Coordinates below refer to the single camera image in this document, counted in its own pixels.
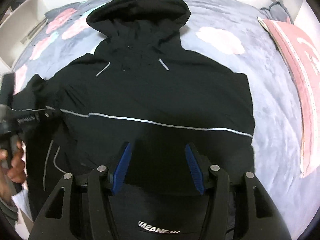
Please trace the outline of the person's left hand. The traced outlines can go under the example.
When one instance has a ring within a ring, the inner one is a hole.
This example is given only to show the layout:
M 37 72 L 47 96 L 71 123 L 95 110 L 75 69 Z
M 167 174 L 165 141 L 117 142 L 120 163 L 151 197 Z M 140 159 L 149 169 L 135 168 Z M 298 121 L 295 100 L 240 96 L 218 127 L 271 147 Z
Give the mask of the person's left hand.
M 6 170 L 3 167 L 1 167 L 0 193 L 2 200 L 5 201 L 7 204 L 11 203 L 12 197 L 9 184 L 7 183 L 7 179 L 20 184 L 23 184 L 26 180 L 26 174 L 24 172 L 25 162 L 22 160 L 24 150 L 22 141 L 20 139 L 17 140 L 16 147 L 17 150 L 14 153 L 14 156 L 11 160 L 11 168 Z

